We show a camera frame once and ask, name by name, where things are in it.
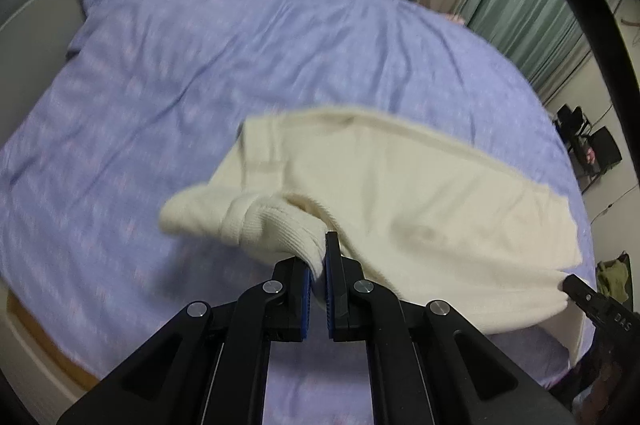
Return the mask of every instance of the cable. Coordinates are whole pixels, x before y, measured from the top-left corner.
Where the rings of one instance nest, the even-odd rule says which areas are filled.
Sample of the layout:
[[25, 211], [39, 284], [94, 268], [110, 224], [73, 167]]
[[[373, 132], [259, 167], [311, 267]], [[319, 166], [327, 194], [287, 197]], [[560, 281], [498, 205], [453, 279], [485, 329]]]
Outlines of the cable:
[[616, 199], [615, 201], [611, 202], [606, 209], [604, 209], [600, 214], [596, 215], [592, 220], [591, 220], [591, 225], [593, 225], [593, 222], [598, 219], [601, 215], [606, 214], [607, 212], [609, 212], [609, 209], [615, 205], [618, 201], [620, 201], [623, 197], [625, 197], [629, 192], [631, 192], [633, 189], [638, 187], [638, 183], [636, 183], [633, 187], [631, 187], [628, 191], [626, 191], [624, 194], [620, 195], [620, 197], [618, 199]]
[[626, 20], [626, 19], [620, 19], [620, 23], [624, 24], [625, 26], [633, 26], [634, 28], [640, 28], [640, 22], [637, 22], [637, 21], [630, 21], [630, 20]]
[[591, 129], [593, 129], [593, 128], [597, 125], [597, 123], [598, 123], [599, 121], [601, 121], [601, 120], [602, 120], [602, 119], [607, 115], [607, 113], [609, 113], [609, 112], [610, 112], [610, 110], [611, 110], [611, 108], [612, 108], [612, 107], [613, 107], [613, 104], [611, 104], [611, 105], [607, 108], [607, 111], [605, 111], [605, 112], [604, 112], [604, 114], [603, 114], [599, 119], [597, 119], [597, 120], [596, 120], [595, 122], [593, 122], [592, 124], [590, 123]]

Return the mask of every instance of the wall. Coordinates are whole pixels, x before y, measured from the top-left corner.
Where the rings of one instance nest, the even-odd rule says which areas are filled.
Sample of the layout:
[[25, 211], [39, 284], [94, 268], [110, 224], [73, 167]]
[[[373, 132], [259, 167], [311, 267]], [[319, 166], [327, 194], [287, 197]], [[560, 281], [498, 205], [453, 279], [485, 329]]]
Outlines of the wall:
[[[623, 0], [616, 12], [616, 20], [625, 40], [636, 76], [640, 76], [640, 30], [620, 24], [620, 18], [640, 21], [640, 2]], [[552, 98], [546, 108], [555, 113], [563, 104], [569, 107], [581, 106], [587, 117], [594, 122], [600, 118], [611, 105], [607, 88], [593, 57], [578, 69], [562, 90]], [[607, 126], [616, 143], [620, 147], [622, 162], [607, 172], [600, 181], [593, 185], [583, 196], [584, 204], [590, 219], [599, 215], [591, 225], [593, 246], [596, 261], [614, 259], [625, 250], [632, 265], [634, 279], [634, 299], [640, 306], [640, 189], [638, 177], [631, 163], [625, 138], [615, 110], [611, 109], [595, 126], [598, 129]]]

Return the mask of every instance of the blue duvet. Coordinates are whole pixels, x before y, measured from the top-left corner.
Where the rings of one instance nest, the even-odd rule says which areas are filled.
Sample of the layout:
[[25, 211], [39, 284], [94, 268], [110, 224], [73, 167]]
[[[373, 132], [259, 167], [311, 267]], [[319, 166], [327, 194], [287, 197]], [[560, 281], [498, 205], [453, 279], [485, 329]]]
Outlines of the blue duvet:
[[[83, 2], [76, 55], [0, 152], [0, 273], [97, 376], [187, 302], [224, 303], [270, 276], [157, 224], [167, 198], [209, 179], [250, 114], [361, 104], [468, 142], [569, 198], [575, 273], [594, 283], [554, 128], [517, 69], [466, 28], [404, 0]], [[265, 423], [372, 422], [364, 347], [329, 342], [324, 322], [312, 308], [308, 342], [274, 345]], [[538, 328], [495, 342], [541, 383], [567, 369]]]

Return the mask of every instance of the yellow cloth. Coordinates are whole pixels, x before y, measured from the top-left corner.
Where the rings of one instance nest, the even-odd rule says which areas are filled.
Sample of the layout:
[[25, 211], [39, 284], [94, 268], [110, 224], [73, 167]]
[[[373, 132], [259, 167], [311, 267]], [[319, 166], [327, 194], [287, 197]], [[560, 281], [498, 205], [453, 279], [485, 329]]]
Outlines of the yellow cloth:
[[162, 208], [171, 233], [322, 273], [324, 233], [367, 278], [418, 304], [444, 299], [486, 333], [537, 323], [575, 358], [582, 313], [559, 290], [581, 262], [567, 199], [439, 132], [325, 108], [249, 118], [208, 184]]
[[610, 264], [600, 261], [596, 268], [596, 281], [598, 291], [604, 295], [613, 297], [622, 304], [629, 298], [625, 291], [629, 272], [622, 261], [612, 261]]

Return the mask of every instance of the bed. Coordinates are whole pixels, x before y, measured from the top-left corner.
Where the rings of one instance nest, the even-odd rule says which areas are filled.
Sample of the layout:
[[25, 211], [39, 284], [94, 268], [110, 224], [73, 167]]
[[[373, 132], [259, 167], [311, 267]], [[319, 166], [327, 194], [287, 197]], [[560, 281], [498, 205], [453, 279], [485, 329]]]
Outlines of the bed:
[[[224, 303], [269, 276], [267, 266], [233, 249], [169, 238], [156, 223], [165, 199], [210, 176], [250, 113], [350, 102], [469, 142], [568, 197], [583, 256], [574, 273], [594, 285], [589, 222], [558, 135], [514, 66], [465, 28], [403, 0], [207, 0], [206, 11], [180, 14], [181, 36], [169, 44], [158, 40], [176, 28], [166, 0], [83, 1], [0, 0], [0, 144], [7, 142], [0, 155], [0, 273], [12, 291], [10, 313], [33, 341], [19, 339], [14, 321], [14, 334], [5, 336], [58, 357], [76, 389], [103, 377], [189, 301]], [[121, 32], [105, 31], [114, 4], [143, 22], [123, 18]], [[126, 10], [131, 4], [135, 12]], [[194, 4], [202, 0], [179, 7]], [[76, 34], [84, 12], [88, 22]], [[214, 36], [198, 31], [202, 23]], [[190, 68], [202, 54], [187, 44], [194, 27], [191, 42], [213, 57]], [[158, 82], [127, 76], [124, 64], [134, 54]], [[117, 90], [105, 89], [113, 82]], [[74, 99], [86, 95], [110, 104], [76, 109]], [[140, 104], [146, 95], [158, 105]], [[47, 118], [46, 102], [64, 106], [57, 118]], [[110, 120], [142, 113], [136, 123], [144, 129], [125, 124], [105, 132], [105, 118], [94, 124], [92, 116], [110, 109]], [[51, 139], [71, 125], [64, 134], [72, 138]], [[118, 152], [116, 140], [126, 143]], [[46, 156], [23, 147], [42, 149], [43, 142]], [[16, 163], [16, 155], [31, 159]], [[64, 176], [63, 195], [56, 175], [38, 175], [38, 167]], [[587, 327], [582, 352], [593, 335]], [[492, 339], [545, 386], [569, 368], [566, 351], [540, 328]], [[0, 360], [7, 372], [8, 359]], [[54, 371], [40, 370], [43, 378]], [[368, 383], [364, 346], [330, 342], [314, 308], [308, 341], [273, 345], [264, 422], [371, 423]], [[69, 403], [76, 389], [66, 390]], [[64, 402], [34, 414], [53, 423]]]

